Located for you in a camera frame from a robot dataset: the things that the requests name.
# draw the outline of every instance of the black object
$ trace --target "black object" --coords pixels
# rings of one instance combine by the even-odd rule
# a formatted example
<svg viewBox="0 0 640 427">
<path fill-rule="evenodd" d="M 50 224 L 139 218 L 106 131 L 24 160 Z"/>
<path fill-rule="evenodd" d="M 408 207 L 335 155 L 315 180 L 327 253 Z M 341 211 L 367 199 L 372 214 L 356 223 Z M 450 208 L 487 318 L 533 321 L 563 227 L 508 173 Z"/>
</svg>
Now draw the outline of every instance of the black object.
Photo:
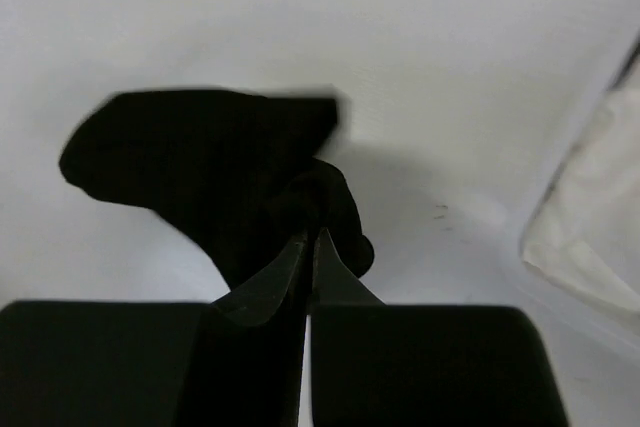
<svg viewBox="0 0 640 427">
<path fill-rule="evenodd" d="M 9 306 L 0 425 L 294 426 L 308 312 L 317 426 L 567 425 L 522 314 L 384 306 L 360 283 L 373 249 L 344 177 L 312 157 L 336 122 L 331 98 L 227 91 L 121 94 L 89 117 L 65 178 L 156 211 L 232 290 Z"/>
</svg>

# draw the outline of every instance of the crumpled black fabric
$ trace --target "crumpled black fabric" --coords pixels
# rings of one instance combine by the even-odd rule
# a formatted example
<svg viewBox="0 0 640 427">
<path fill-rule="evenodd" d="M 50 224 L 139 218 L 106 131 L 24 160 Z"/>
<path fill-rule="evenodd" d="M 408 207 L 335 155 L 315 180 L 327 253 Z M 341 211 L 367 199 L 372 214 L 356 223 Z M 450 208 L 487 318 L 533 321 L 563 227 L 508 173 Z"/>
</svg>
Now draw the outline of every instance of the crumpled black fabric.
<svg viewBox="0 0 640 427">
<path fill-rule="evenodd" d="M 155 211 L 211 257 L 231 289 L 292 234 L 322 227 L 360 277 L 374 254 L 355 201 L 342 173 L 313 157 L 337 124 L 331 96 L 121 93 L 80 124 L 60 170 L 95 199 Z"/>
</svg>

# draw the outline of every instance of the white container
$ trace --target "white container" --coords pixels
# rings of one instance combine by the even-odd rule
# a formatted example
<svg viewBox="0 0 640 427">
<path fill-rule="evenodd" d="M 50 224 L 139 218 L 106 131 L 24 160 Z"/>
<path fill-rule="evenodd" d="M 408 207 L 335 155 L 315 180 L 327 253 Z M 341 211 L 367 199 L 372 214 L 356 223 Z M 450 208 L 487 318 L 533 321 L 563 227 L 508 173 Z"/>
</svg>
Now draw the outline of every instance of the white container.
<svg viewBox="0 0 640 427">
<path fill-rule="evenodd" d="M 574 425 L 640 425 L 640 340 L 519 260 L 639 26 L 640 0 L 0 0 L 0 303 L 219 297 L 172 228 L 63 182 L 64 141 L 113 91 L 332 84 L 350 122 L 325 155 L 376 247 L 365 283 L 519 306 Z"/>
</svg>

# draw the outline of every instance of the white fabric in bin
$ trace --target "white fabric in bin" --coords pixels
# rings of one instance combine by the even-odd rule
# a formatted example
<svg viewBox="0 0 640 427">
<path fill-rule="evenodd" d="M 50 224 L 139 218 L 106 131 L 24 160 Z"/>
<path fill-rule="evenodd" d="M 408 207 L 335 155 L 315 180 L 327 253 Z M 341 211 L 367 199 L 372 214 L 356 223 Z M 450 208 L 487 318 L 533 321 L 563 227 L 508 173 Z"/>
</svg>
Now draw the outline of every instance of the white fabric in bin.
<svg viewBox="0 0 640 427">
<path fill-rule="evenodd" d="M 640 314 L 640 63 L 567 159 L 523 258 L 582 300 Z"/>
</svg>

